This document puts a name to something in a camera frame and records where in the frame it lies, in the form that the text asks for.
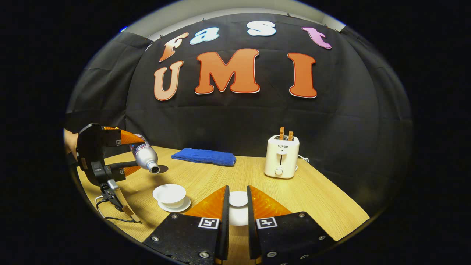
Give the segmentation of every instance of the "silver bottle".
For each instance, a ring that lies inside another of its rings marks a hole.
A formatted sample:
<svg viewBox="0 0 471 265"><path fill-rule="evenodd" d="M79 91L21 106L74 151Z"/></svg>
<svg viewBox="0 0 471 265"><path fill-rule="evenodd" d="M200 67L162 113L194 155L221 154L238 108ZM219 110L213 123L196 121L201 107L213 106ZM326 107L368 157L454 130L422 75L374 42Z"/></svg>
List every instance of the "silver bottle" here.
<svg viewBox="0 0 471 265"><path fill-rule="evenodd" d="M159 158L157 153L152 149L147 140L140 134L136 134L139 138L145 141L145 143L131 145L131 152L136 159L136 162L141 168L149 170L150 173L157 174L160 172L160 168L157 165Z"/></svg>

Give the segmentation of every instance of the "folded blue cloth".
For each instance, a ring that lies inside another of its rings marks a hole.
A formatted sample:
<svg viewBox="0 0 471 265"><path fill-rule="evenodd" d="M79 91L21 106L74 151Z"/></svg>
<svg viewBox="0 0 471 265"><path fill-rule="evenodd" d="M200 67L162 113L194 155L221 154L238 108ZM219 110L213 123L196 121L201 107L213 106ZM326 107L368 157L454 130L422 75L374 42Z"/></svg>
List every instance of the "folded blue cloth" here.
<svg viewBox="0 0 471 265"><path fill-rule="evenodd" d="M231 153L192 148L185 148L180 152L172 155L172 158L196 163L215 164L220 166L233 166L236 162L236 157Z"/></svg>

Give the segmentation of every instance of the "screw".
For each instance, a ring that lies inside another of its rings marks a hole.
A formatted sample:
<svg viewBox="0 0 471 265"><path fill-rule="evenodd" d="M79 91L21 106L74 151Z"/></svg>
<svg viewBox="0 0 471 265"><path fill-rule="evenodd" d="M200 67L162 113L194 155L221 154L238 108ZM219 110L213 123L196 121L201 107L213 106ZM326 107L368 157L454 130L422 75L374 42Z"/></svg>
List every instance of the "screw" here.
<svg viewBox="0 0 471 265"><path fill-rule="evenodd" d="M200 255L200 257L202 257L202 258L207 258L207 257L209 257L209 254L206 253L206 252L204 252L204 251L200 252L199 255Z"/></svg>

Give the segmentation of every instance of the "saucer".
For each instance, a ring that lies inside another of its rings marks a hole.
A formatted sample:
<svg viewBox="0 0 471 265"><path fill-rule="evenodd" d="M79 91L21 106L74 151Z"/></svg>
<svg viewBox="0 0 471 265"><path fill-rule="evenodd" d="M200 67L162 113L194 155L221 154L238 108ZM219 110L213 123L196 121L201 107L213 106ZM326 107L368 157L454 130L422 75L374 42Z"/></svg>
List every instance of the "saucer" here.
<svg viewBox="0 0 471 265"><path fill-rule="evenodd" d="M163 210L167 211L167 212L171 212L171 213L177 213L177 212L181 212L181 211L185 211L186 209L188 209L188 207L190 207L191 205L191 200L190 198L188 197L185 197L183 199L183 204L182 206L178 207L178 208L168 208L166 207L163 203L161 202L158 202L160 208L162 208Z"/></svg>

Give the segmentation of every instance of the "white bowl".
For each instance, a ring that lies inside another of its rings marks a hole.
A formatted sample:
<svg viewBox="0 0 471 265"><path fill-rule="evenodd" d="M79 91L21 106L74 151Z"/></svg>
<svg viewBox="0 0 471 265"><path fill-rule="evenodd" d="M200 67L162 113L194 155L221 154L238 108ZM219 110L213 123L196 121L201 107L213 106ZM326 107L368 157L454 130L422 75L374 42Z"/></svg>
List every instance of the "white bowl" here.
<svg viewBox="0 0 471 265"><path fill-rule="evenodd" d="M177 184L165 184L158 186L152 192L154 199L168 208L178 208L183 205L187 191Z"/></svg>

